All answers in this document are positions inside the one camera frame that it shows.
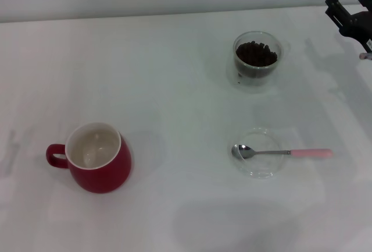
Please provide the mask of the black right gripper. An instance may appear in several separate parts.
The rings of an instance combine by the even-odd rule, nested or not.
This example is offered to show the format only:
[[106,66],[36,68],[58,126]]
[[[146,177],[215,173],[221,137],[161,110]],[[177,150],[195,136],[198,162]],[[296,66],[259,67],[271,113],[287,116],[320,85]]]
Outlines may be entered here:
[[344,37],[349,37],[359,42],[366,52],[371,52],[371,12],[372,0],[358,0],[368,11],[351,15],[339,0],[325,0],[327,5],[326,15],[339,28]]

